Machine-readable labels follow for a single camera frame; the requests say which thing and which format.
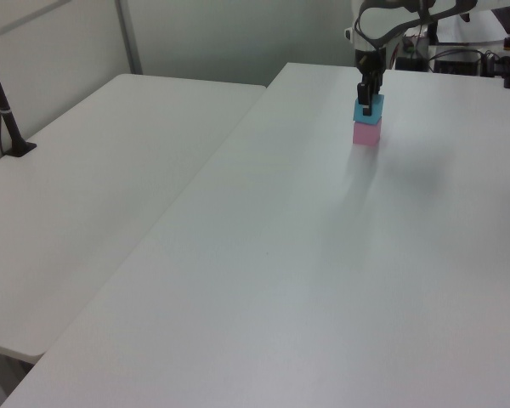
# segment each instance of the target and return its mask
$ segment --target white table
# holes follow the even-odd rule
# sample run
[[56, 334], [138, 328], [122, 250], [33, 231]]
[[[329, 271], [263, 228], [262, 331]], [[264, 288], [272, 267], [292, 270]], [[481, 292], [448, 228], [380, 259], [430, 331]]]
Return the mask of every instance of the white table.
[[45, 353], [263, 91], [118, 76], [0, 160], [0, 353]]
[[359, 79], [288, 65], [3, 407], [510, 408], [510, 90], [390, 71], [371, 149]]

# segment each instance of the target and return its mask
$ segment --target white wall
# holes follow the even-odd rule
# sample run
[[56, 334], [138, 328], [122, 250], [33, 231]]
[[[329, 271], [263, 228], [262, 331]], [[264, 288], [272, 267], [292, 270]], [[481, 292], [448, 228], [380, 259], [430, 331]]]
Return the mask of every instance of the white wall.
[[25, 139], [126, 72], [114, 0], [71, 0], [0, 36], [0, 79]]
[[123, 0], [144, 74], [268, 85], [286, 62], [352, 65], [349, 0]]

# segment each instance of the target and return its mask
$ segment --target blue block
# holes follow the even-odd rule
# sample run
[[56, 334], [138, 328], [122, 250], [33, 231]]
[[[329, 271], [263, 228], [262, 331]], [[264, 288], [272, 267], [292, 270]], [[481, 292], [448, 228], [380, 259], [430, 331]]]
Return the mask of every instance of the blue block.
[[359, 105], [359, 100], [355, 100], [354, 121], [366, 123], [367, 125], [377, 125], [382, 119], [383, 95], [374, 95], [372, 97], [372, 115], [363, 115], [363, 106]]

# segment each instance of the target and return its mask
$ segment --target cube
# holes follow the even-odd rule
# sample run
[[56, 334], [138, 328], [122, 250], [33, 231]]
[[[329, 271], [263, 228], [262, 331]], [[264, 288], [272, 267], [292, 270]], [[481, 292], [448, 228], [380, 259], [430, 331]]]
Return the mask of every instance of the cube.
[[359, 100], [355, 100], [354, 121], [366, 123], [367, 125], [376, 125], [377, 121], [382, 119], [383, 113], [383, 95], [374, 95], [372, 97], [372, 115], [363, 115], [363, 106], [359, 105]]
[[375, 146], [380, 141], [382, 119], [376, 125], [356, 122], [354, 124], [354, 145]]

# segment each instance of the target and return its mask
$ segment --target pink block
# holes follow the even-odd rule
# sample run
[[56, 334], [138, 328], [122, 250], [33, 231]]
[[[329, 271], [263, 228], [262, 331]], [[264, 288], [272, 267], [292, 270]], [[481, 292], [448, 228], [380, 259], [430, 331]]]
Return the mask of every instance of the pink block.
[[382, 132], [382, 119], [376, 125], [355, 122], [354, 124], [354, 145], [375, 146], [380, 141]]

